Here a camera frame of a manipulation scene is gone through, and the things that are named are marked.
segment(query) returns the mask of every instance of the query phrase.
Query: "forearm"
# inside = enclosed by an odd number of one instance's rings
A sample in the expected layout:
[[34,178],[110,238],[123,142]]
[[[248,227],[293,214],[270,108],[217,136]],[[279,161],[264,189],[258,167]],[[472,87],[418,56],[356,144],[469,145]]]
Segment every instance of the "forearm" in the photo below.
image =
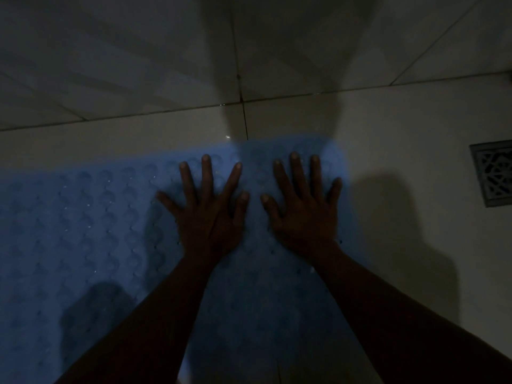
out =
[[485,382],[512,374],[505,356],[357,264],[335,242],[316,251],[313,265],[385,382]]
[[76,361],[59,382],[175,381],[212,270],[183,258],[130,316]]

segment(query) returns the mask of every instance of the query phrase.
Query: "hand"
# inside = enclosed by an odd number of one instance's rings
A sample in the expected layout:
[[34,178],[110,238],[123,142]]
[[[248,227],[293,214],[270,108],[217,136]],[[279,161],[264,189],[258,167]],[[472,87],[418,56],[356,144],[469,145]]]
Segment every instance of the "hand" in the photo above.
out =
[[214,195],[214,176],[209,155],[201,159],[201,197],[197,200],[194,181],[187,162],[180,163],[180,174],[186,206],[180,208],[165,193],[156,198],[172,213],[184,248],[184,257],[200,265],[214,267],[223,256],[231,252],[242,239],[249,193],[244,191],[237,198],[233,217],[228,212],[228,202],[238,186],[242,164],[236,163],[220,195]]
[[296,152],[290,155],[290,163],[297,192],[281,161],[274,161],[274,176],[283,192],[286,212],[281,214],[277,202],[267,194],[261,195],[261,201],[276,238],[291,251],[314,263],[314,250],[326,244],[332,245],[336,239],[337,203],[342,181],[335,179],[325,199],[320,158],[317,155],[311,157],[311,190]]

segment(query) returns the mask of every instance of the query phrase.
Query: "floor drain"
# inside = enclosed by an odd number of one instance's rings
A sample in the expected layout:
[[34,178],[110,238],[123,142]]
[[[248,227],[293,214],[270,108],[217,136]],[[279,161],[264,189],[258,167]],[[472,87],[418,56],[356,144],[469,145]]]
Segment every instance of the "floor drain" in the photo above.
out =
[[512,140],[470,146],[486,207],[512,205]]

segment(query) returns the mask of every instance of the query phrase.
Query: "person's left hand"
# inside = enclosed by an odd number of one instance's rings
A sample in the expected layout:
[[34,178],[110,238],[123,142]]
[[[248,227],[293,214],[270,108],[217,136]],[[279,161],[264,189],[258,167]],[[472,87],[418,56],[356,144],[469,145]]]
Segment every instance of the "person's left hand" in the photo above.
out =
[[236,163],[224,190],[214,195],[214,176],[208,154],[201,159],[201,196],[198,200],[194,181],[187,162],[180,163],[180,174],[186,205],[181,208],[165,193],[159,191],[156,198],[172,213],[184,248],[185,258],[200,265],[214,267],[223,256],[234,250],[242,239],[245,213],[249,193],[243,191],[236,201],[233,217],[228,212],[228,203],[242,174],[242,164]]

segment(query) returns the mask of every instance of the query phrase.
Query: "person's left arm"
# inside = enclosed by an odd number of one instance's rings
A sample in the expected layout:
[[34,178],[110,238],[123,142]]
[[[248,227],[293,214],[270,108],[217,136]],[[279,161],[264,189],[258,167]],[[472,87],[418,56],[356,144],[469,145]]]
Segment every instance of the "person's left arm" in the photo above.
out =
[[173,214],[184,256],[172,273],[115,329],[89,349],[57,383],[176,382],[208,278],[223,256],[242,238],[247,192],[237,198],[234,215],[228,202],[238,185],[237,163],[219,196],[213,193],[210,156],[202,158],[197,198],[186,162],[180,164],[186,206],[164,193],[158,200]]

